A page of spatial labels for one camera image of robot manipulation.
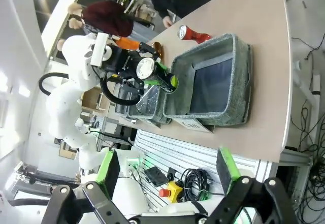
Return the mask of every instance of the screw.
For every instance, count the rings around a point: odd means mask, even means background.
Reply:
[[[276,182],[274,180],[269,181],[269,185],[274,186],[275,184],[276,184]]]
[[[198,224],[204,224],[205,222],[206,222],[206,218],[201,218],[201,219],[199,219],[199,221],[198,221]]]
[[[87,185],[87,189],[92,189],[93,188],[93,185],[90,183]]]
[[[248,184],[249,183],[249,179],[247,177],[243,178],[242,183]]]

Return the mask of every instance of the white label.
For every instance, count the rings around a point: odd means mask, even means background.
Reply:
[[[211,133],[206,127],[204,127],[198,120],[196,119],[184,119],[184,118],[173,118],[174,121],[181,124],[183,127],[189,130],[196,130],[201,132]]]

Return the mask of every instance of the red soda can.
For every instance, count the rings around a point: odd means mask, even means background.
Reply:
[[[198,44],[203,43],[204,41],[212,38],[208,34],[197,33],[186,25],[181,25],[179,27],[177,36],[181,40],[195,40]]]

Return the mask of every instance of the light fixture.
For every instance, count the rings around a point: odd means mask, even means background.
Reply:
[[[19,86],[18,93],[21,94],[22,96],[29,97],[30,96],[30,91],[28,88],[26,88],[24,85]]]
[[[3,73],[0,72],[0,91],[7,92],[8,91],[8,77]]]
[[[17,180],[17,174],[12,173],[5,184],[5,190],[8,190],[15,183],[16,180]]]

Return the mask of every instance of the white ceiling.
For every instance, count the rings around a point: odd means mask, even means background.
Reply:
[[[6,126],[14,128],[20,142],[29,132],[37,82],[47,64],[33,0],[0,0],[0,71],[12,85]],[[18,93],[19,86],[30,90],[28,98]],[[11,142],[0,139],[0,158],[14,148]]]

